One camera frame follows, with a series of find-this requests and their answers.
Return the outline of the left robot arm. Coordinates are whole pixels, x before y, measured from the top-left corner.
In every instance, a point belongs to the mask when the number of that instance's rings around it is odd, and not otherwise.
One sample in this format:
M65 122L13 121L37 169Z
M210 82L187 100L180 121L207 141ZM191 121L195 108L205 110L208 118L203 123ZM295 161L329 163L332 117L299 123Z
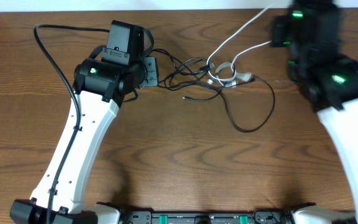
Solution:
M67 122L44 176L27 200L13 202L15 223L118 223L108 203L85 209L85 192L106 131L128 94L158 82L154 38L141 26L112 21L108 42L77 65Z

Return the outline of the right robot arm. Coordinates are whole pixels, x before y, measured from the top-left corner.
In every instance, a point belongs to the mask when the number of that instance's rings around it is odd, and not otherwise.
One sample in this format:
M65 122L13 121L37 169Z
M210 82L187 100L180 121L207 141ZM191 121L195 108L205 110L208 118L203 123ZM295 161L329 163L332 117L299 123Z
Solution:
M288 77L328 132L351 188L355 210L306 203L290 223L358 223L358 61L340 51L340 9L332 1L293 1L272 21L272 46L288 50Z

